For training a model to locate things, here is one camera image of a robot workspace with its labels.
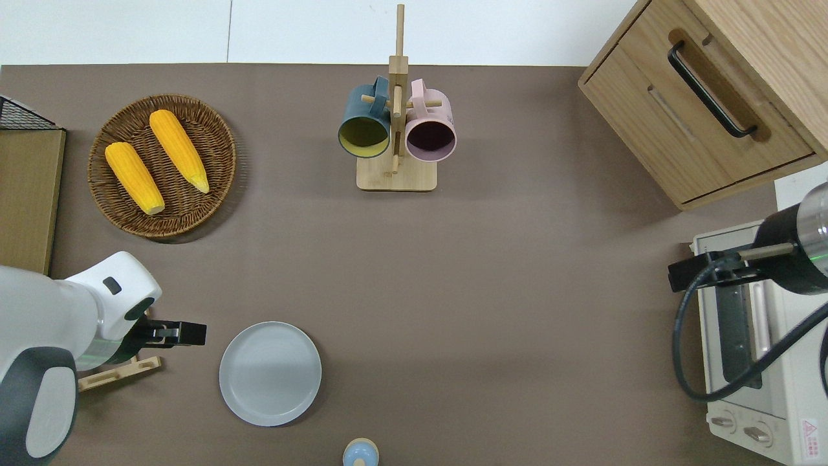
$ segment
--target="oven door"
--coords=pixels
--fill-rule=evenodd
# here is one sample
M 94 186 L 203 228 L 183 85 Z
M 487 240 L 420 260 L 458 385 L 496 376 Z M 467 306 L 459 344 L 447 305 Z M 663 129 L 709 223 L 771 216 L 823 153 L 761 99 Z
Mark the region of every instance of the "oven door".
M 748 249 L 760 223 L 697 236 L 696 253 Z M 707 391 L 727 385 L 777 342 L 777 294 L 783 292 L 771 280 L 699 291 Z M 782 382 L 782 365 L 777 362 L 724 401 L 784 419 Z

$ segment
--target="black drawer handle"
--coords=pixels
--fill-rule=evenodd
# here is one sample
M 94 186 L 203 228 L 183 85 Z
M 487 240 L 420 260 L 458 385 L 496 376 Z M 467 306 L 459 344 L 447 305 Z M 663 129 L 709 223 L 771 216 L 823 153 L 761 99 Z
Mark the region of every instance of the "black drawer handle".
M 751 134 L 752 132 L 756 131 L 757 126 L 753 125 L 747 129 L 741 129 L 736 126 L 736 123 L 730 119 L 730 117 L 725 113 L 725 111 L 719 106 L 719 104 L 713 99 L 713 96 L 710 95 L 710 92 L 707 92 L 707 89 L 687 68 L 681 58 L 678 56 L 678 51 L 684 46 L 684 41 L 679 41 L 676 45 L 670 49 L 670 53 L 667 55 L 667 61 L 670 62 L 670 65 L 673 67 L 673 70 L 676 70 L 679 76 L 687 83 L 690 89 L 693 91 L 693 94 L 696 94 L 696 97 L 701 100 L 701 103 L 707 107 L 707 109 L 713 114 L 713 116 L 719 121 L 719 123 L 724 127 L 724 129 L 734 138 L 744 138 L 745 136 Z

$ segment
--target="wire basket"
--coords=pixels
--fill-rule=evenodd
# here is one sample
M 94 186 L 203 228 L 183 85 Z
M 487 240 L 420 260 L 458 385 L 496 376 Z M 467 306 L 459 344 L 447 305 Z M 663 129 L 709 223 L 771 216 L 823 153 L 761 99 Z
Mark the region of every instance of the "wire basket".
M 14 100 L 0 95 L 0 129 L 60 129 Z
M 150 114 L 170 110 L 181 122 L 205 166 L 210 191 L 190 185 L 158 143 L 149 125 Z M 141 156 L 164 210 L 149 216 L 130 198 L 106 162 L 111 143 L 130 143 Z M 88 181 L 101 212 L 115 226 L 151 239 L 171 238 L 192 230 L 219 208 L 236 169 L 236 143 L 224 119 L 207 104 L 186 95 L 153 95 L 117 112 L 100 130 L 89 153 Z

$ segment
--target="dark teal mug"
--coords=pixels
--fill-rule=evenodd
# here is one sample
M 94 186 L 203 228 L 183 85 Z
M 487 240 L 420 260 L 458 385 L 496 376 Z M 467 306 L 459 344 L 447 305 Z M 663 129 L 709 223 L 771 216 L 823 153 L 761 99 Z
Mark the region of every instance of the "dark teal mug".
M 363 102 L 369 95 L 373 102 Z M 339 126 L 339 144 L 351 155 L 371 158 L 385 152 L 391 141 L 391 112 L 388 102 L 388 79 L 377 76 L 373 85 L 359 85 L 351 90 L 345 104 L 345 116 Z

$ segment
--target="corn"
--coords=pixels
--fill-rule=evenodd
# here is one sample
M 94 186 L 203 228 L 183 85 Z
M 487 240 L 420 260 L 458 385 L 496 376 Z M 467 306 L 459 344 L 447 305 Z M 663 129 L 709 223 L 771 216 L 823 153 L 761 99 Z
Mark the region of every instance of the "corn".
M 205 166 L 178 118 L 170 110 L 156 110 L 150 114 L 150 128 L 184 179 L 209 192 Z
M 135 148 L 129 143 L 111 143 L 104 154 L 118 181 L 144 213 L 151 216 L 164 210 L 164 199 Z

